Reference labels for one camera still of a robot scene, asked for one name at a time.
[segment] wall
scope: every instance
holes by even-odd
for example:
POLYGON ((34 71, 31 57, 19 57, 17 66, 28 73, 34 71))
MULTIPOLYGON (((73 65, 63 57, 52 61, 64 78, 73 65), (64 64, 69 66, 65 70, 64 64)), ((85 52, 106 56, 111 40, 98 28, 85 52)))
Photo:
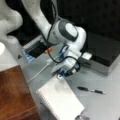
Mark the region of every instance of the wall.
POLYGON ((120 40, 120 0, 57 1, 60 16, 75 24, 87 24, 91 32, 120 40))

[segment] table surface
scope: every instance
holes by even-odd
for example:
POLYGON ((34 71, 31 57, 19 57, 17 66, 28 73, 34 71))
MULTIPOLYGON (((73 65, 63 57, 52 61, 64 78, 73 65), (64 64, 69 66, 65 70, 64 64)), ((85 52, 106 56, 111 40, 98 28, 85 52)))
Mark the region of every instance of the table surface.
MULTIPOLYGON (((60 47, 61 45, 58 45, 53 48, 52 56, 57 55, 60 47)), ((48 55, 42 54, 31 64, 24 66, 23 73, 26 81, 35 76, 46 65, 48 58, 48 55)), ((40 110, 41 120, 55 120, 47 108, 40 104, 40 98, 36 94, 36 91, 51 78, 51 69, 52 66, 48 67, 28 84, 40 110)), ((109 76, 82 67, 78 73, 65 79, 85 106, 84 115, 90 117, 91 120, 118 120, 120 117, 120 64, 109 76), (78 86, 102 90, 106 95, 80 91, 77 89, 78 86)))
POLYGON ((38 120, 20 66, 0 72, 0 120, 38 120))

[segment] white table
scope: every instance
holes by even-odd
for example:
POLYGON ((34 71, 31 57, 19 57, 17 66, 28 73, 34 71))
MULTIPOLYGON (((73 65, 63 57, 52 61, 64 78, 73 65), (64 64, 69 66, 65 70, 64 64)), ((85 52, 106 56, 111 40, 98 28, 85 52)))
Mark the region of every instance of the white table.
MULTIPOLYGON (((52 53, 54 57, 57 55, 58 47, 54 47, 54 52, 52 53)), ((23 68, 27 81, 46 65, 48 58, 47 55, 42 54, 31 64, 23 68)), ((52 67, 47 68, 29 83, 32 96, 40 109, 41 120, 54 120, 50 112, 40 104, 40 99, 36 94, 36 90, 51 78, 51 69, 52 67)), ((66 78, 66 80, 78 99, 85 106, 84 114, 90 117, 90 120, 118 120, 120 117, 120 64, 109 76, 104 76, 89 68, 82 67, 78 73, 66 78), (102 90, 106 95, 80 91, 77 89, 78 86, 102 90)))

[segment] wire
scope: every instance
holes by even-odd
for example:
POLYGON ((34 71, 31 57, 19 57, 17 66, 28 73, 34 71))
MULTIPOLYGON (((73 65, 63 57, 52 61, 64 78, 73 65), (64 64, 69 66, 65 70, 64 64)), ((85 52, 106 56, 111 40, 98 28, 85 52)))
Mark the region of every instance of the wire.
MULTIPOLYGON (((49 30, 47 39, 45 39, 46 45, 47 45, 47 49, 49 48, 49 47, 48 47, 49 37, 50 37, 52 28, 54 27, 54 24, 55 24, 55 21, 56 21, 56 18, 57 18, 57 11, 56 11, 55 5, 54 5, 54 3, 52 2, 52 0, 50 0, 50 2, 51 2, 51 4, 52 4, 53 9, 54 9, 54 12, 55 12, 55 18, 54 18, 54 22, 53 22, 53 24, 52 24, 52 26, 51 26, 51 28, 50 28, 50 30, 49 30)), ((76 58, 74 58, 74 57, 72 57, 72 56, 66 56, 66 57, 63 58, 61 61, 56 61, 56 60, 51 56, 49 50, 48 50, 48 55, 49 55, 49 57, 50 57, 55 63, 57 63, 57 64, 62 63, 64 60, 66 60, 66 59, 68 59, 68 58, 72 58, 72 59, 74 59, 74 60, 78 63, 78 65, 79 65, 79 67, 80 67, 80 62, 79 62, 76 58)))

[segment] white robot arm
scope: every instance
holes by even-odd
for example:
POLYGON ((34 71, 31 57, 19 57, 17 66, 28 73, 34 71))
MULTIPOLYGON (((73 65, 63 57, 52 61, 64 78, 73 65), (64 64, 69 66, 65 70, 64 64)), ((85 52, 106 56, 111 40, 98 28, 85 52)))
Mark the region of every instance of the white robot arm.
MULTIPOLYGON (((47 39, 52 25, 48 22, 41 11, 41 0, 22 0, 22 2, 31 18, 47 39)), ((62 42, 64 46, 60 52, 60 59, 63 60, 64 57, 67 57, 67 59, 59 62, 59 64, 53 68, 52 73, 61 68, 65 71, 72 70, 74 73, 74 68, 77 63, 76 60, 82 55, 80 50, 83 48, 85 40, 86 32, 83 28, 75 27, 68 20, 60 20, 56 22, 52 26, 49 42, 52 44, 59 44, 62 42)))

